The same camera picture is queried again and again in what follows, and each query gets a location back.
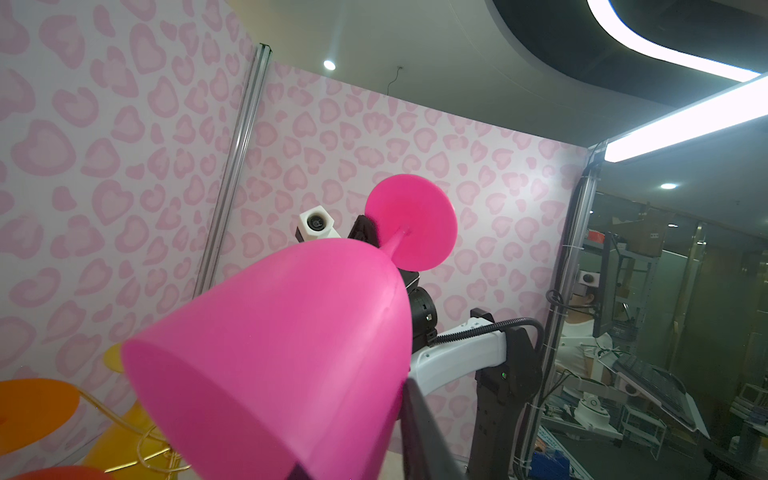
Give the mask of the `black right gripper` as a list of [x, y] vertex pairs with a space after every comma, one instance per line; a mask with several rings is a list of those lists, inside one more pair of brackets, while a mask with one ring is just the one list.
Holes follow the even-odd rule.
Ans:
[[[349, 239], [362, 241], [376, 248], [381, 241], [375, 223], [365, 215], [358, 215], [348, 235]], [[412, 320], [412, 352], [426, 347], [437, 336], [437, 309], [429, 293], [419, 285], [420, 274], [399, 270], [410, 304]]]

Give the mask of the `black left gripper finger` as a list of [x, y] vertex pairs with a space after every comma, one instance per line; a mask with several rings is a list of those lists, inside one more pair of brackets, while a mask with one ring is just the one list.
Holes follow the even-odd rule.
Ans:
[[403, 387], [400, 427], [407, 480], [464, 479], [424, 395], [412, 378], [408, 378]]

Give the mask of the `pink wine glass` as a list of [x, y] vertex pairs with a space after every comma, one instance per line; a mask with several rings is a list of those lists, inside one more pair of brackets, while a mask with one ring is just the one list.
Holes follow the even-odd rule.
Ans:
[[273, 253], [125, 341], [135, 393], [204, 479], [374, 479], [412, 355], [403, 271], [451, 253], [457, 217], [431, 181], [369, 195], [378, 245]]

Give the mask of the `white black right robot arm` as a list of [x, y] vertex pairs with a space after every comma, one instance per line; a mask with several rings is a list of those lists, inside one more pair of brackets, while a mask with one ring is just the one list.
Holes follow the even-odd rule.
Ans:
[[[401, 273], [410, 301], [413, 342], [409, 377], [398, 414], [405, 479], [507, 479], [515, 429], [539, 391], [544, 328], [530, 317], [497, 321], [475, 308], [467, 322], [443, 334], [437, 310], [419, 275]], [[476, 381], [476, 412], [469, 459], [454, 460], [426, 401], [428, 394], [464, 376]]]

